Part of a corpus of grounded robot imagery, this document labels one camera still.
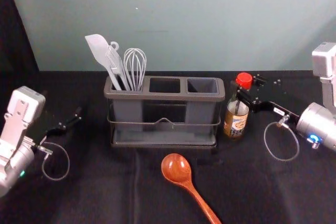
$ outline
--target whisk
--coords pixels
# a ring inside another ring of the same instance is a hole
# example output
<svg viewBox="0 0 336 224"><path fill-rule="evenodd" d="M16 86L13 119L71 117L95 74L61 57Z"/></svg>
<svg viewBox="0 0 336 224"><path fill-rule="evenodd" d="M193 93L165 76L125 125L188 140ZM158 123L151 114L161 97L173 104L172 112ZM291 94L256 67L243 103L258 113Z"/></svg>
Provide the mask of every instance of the whisk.
<svg viewBox="0 0 336 224"><path fill-rule="evenodd" d="M147 64L145 53L139 48L129 48L124 53L123 63L131 90L141 90Z"/></svg>

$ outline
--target black table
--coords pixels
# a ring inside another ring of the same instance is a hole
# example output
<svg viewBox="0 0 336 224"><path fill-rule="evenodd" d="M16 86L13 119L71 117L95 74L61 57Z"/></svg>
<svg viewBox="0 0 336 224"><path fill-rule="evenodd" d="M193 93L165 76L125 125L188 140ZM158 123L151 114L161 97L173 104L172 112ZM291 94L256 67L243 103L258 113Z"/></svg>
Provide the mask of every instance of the black table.
<svg viewBox="0 0 336 224"><path fill-rule="evenodd" d="M149 74L220 77L228 92L237 73ZM321 104L321 85L310 71L261 74L281 78L283 88L296 98ZM238 142L223 136L221 125L212 152L112 149L103 97L106 76L105 72L41 72L0 77L2 114L12 90L21 85L46 90L45 111L60 120L78 105L88 104L80 124L65 136L49 139L68 151L69 176L60 182L46 179L41 172L43 155L38 153L25 176L0 199L1 223L207 223L194 199L162 177L161 160L171 152L188 159L195 187L224 223L334 223L336 153L324 147L312 150L300 138L296 160L274 160L264 146L263 132L279 117L267 112L250 115L245 136ZM283 142L293 140L286 137ZM64 156L55 154L56 169L64 169Z"/></svg>

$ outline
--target light blue wall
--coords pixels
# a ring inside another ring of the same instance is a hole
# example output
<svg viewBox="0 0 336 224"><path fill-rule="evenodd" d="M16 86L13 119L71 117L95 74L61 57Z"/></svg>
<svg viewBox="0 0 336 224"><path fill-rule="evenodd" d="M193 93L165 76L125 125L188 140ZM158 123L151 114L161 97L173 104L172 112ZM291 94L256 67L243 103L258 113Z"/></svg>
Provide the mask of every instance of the light blue wall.
<svg viewBox="0 0 336 224"><path fill-rule="evenodd" d="M148 70L311 69L336 0L15 0L40 70L102 70L85 35L142 48Z"/></svg>

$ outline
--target utensil holder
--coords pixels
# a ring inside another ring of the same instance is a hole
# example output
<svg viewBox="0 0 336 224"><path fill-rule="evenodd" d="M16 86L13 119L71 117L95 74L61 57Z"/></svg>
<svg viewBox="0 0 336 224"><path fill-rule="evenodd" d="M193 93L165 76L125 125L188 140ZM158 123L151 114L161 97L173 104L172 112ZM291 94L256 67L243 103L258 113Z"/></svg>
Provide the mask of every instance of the utensil holder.
<svg viewBox="0 0 336 224"><path fill-rule="evenodd" d="M113 145L216 145L222 79L145 76L141 91L118 91L107 77L104 96Z"/></svg>

